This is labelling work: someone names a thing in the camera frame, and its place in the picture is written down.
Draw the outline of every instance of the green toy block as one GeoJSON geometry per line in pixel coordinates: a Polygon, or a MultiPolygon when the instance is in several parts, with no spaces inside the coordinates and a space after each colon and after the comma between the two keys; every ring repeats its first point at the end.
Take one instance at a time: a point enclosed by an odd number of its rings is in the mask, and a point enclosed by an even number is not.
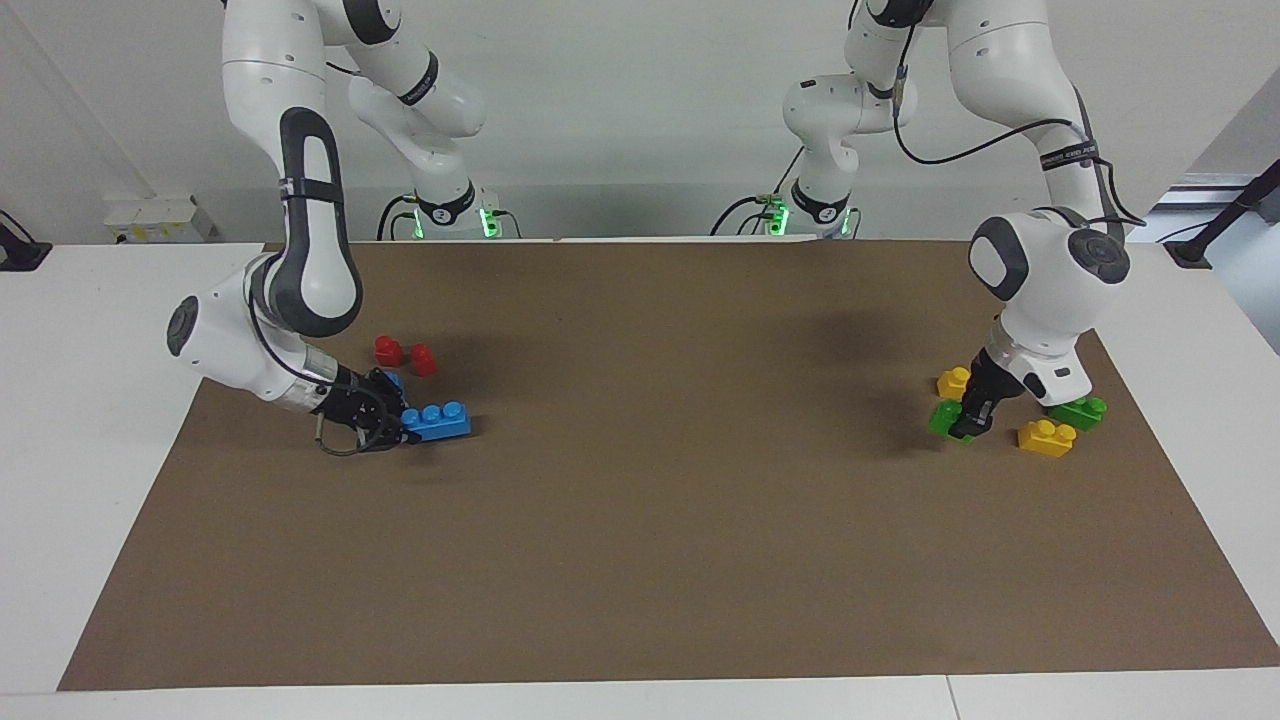
{"type": "Polygon", "coordinates": [[[1089,432],[1107,415],[1107,402],[1101,397],[1080,398],[1075,402],[1051,407],[1050,419],[1065,423],[1073,428],[1089,432]]]}
{"type": "Polygon", "coordinates": [[[964,406],[955,400],[942,401],[942,405],[938,405],[938,409],[933,411],[933,416],[929,418],[929,432],[947,439],[954,439],[960,445],[973,445],[972,437],[965,437],[964,439],[951,437],[951,425],[956,424],[961,413],[964,413],[964,406]]]}

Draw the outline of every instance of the white tabletop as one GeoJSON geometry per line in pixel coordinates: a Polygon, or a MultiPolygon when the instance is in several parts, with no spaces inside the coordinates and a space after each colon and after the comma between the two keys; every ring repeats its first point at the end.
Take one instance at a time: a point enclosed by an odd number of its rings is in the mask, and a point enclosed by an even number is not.
{"type": "MultiPolygon", "coordinates": [[[[259,251],[59,247],[0,275],[0,717],[1280,716],[1280,669],[52,694],[198,386],[165,350],[169,313],[259,251]]],[[[1280,357],[1212,274],[1132,254],[1098,332],[1276,637],[1280,357]]]]}

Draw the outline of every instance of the brown table surface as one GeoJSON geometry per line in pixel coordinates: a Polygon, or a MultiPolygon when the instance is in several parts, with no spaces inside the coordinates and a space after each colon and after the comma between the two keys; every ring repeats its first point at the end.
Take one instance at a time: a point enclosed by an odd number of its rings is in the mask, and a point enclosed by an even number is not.
{"type": "Polygon", "coordinates": [[[61,689],[1280,665],[1092,334],[1068,457],[1025,396],[924,430],[1000,307],[965,250],[358,247],[319,345],[428,342],[474,437],[334,460],[204,383],[61,689]]]}

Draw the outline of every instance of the black pole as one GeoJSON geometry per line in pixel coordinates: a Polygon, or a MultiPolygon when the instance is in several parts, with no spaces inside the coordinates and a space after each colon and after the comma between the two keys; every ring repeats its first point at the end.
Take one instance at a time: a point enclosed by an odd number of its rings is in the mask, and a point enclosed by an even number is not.
{"type": "Polygon", "coordinates": [[[1254,178],[1244,188],[1244,192],[1228,205],[1226,210],[1222,210],[1219,217],[1213,218],[1213,222],[1202,229],[1199,234],[1187,242],[1166,242],[1165,250],[1172,256],[1174,263],[1178,263],[1183,268],[1210,268],[1208,261],[1204,260],[1204,252],[1208,251],[1208,246],[1226,232],[1229,227],[1234,225],[1235,220],[1239,220],[1245,213],[1257,208],[1258,202],[1262,202],[1277,187],[1280,187],[1280,160],[1272,163],[1266,172],[1254,178]]]}
{"type": "Polygon", "coordinates": [[[4,223],[0,223],[0,247],[4,247],[4,263],[0,263],[0,273],[29,273],[45,261],[45,256],[52,250],[47,242],[27,242],[13,233],[4,223]]]}

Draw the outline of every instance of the toy block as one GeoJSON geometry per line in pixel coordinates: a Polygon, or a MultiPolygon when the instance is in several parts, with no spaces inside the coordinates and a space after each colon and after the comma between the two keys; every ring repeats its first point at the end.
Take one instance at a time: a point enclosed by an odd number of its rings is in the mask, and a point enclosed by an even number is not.
{"type": "Polygon", "coordinates": [[[374,340],[374,359],[380,368],[399,368],[404,364],[404,348],[389,336],[374,340]]]}
{"type": "Polygon", "coordinates": [[[1048,416],[1059,423],[1066,423],[1073,428],[1089,432],[1098,427],[1107,415],[1107,401],[1101,397],[1080,398],[1075,402],[1051,407],[1048,416]]]}
{"type": "Polygon", "coordinates": [[[413,374],[425,378],[426,375],[434,375],[439,372],[439,366],[435,364],[435,356],[431,355],[431,348],[419,343],[410,350],[410,356],[413,363],[413,374]]]}
{"type": "Polygon", "coordinates": [[[406,410],[401,423],[424,442],[471,434],[471,416],[461,402],[448,402],[444,407],[428,405],[421,411],[406,410]]]}
{"type": "Polygon", "coordinates": [[[1051,420],[1034,420],[1018,430],[1018,447],[1047,455],[1061,457],[1075,447],[1075,438],[1079,437],[1071,425],[1055,425],[1051,420]]]}
{"type": "Polygon", "coordinates": [[[942,400],[964,400],[964,391],[969,387],[969,378],[973,373],[969,368],[952,368],[938,378],[938,397],[942,400]]]}
{"type": "Polygon", "coordinates": [[[942,436],[948,439],[954,439],[960,445],[973,445],[972,437],[957,438],[951,436],[951,425],[956,424],[960,419],[960,414],[964,413],[964,407],[955,400],[946,400],[938,409],[933,411],[933,416],[929,418],[929,432],[936,436],[942,436]]]}

